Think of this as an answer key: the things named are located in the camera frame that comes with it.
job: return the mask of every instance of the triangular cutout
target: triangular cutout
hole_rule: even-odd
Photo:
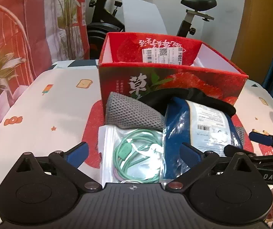
[[[17,172],[31,171],[31,163],[28,158],[25,158],[17,169]]]
[[[243,158],[240,158],[238,160],[236,170],[244,171],[244,172],[251,172],[249,165],[246,163],[246,161]]]

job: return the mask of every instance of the white paper sheet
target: white paper sheet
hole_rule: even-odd
[[[126,32],[167,34],[155,4],[143,0],[122,0]]]

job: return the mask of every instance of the bike seat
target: bike seat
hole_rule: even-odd
[[[181,0],[181,4],[197,11],[206,11],[217,6],[216,0]]]

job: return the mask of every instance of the blue package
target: blue package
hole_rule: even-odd
[[[228,144],[242,149],[238,134],[227,114],[174,97],[167,107],[163,131],[164,180],[173,180],[189,169],[179,155],[183,142],[202,152],[214,151],[221,157],[225,156],[223,149]]]

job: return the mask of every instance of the silver bolt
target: silver bolt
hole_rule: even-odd
[[[170,187],[171,189],[181,189],[183,188],[183,184],[180,182],[170,182],[168,184],[168,187]]]
[[[91,190],[95,190],[95,189],[98,189],[99,188],[99,183],[97,182],[87,182],[85,183],[84,187],[86,189],[91,189]]]

